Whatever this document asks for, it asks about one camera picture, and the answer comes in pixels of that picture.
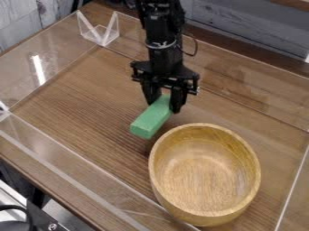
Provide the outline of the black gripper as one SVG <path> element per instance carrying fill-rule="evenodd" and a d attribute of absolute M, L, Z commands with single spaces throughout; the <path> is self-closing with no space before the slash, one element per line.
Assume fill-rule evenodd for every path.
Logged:
<path fill-rule="evenodd" d="M 146 102 L 151 105 L 162 96 L 160 88 L 171 89 L 170 107 L 174 114 L 186 104 L 187 94 L 198 94 L 199 74 L 183 65 L 179 45 L 150 49 L 148 60 L 134 61 L 131 79 L 140 83 Z"/>

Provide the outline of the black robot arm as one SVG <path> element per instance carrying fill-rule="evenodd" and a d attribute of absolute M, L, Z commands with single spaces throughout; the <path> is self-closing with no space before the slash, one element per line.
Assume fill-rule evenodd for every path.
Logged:
<path fill-rule="evenodd" d="M 170 90 L 168 108 L 174 114 L 186 104 L 187 95 L 198 94 L 199 74 L 183 65 L 182 32 L 184 10 L 179 0 L 135 1 L 148 60 L 134 61 L 131 79 L 140 83 L 142 92 L 151 105 Z"/>

